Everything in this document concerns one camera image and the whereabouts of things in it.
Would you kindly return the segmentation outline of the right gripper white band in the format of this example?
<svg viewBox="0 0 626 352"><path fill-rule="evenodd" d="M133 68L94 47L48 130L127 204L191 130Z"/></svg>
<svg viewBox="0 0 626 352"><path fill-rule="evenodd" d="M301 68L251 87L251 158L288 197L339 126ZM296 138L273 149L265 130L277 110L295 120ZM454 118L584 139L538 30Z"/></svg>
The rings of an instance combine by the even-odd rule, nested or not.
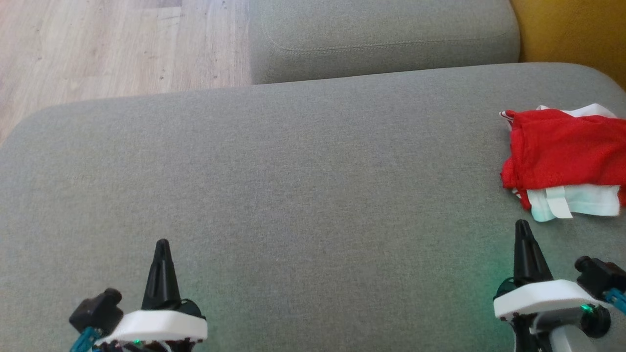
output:
<svg viewBox="0 0 626 352"><path fill-rule="evenodd" d="M575 282L554 280L524 219L515 223L514 282L501 284L493 308L514 332L514 352L597 352L593 339L611 326L601 301Z"/></svg>

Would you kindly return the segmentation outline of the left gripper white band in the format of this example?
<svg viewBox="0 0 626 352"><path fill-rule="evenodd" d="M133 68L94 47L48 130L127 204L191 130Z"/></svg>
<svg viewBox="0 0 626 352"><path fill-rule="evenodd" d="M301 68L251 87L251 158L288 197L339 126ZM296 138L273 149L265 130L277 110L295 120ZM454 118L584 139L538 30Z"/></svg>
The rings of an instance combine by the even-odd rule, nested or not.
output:
<svg viewBox="0 0 626 352"><path fill-rule="evenodd" d="M181 299L166 239L156 242L141 309L125 314L112 332L94 341L94 352L191 352L208 338L198 305Z"/></svg>

